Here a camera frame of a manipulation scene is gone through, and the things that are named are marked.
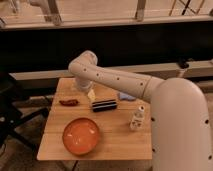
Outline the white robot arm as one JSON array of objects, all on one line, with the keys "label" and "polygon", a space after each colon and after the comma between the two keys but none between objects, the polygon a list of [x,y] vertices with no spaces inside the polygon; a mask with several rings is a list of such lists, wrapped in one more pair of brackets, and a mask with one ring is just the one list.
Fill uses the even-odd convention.
[{"label": "white robot arm", "polygon": [[82,90],[97,82],[150,104],[153,171],[213,171],[208,105],[195,83],[107,69],[97,62],[87,50],[68,70]]}]

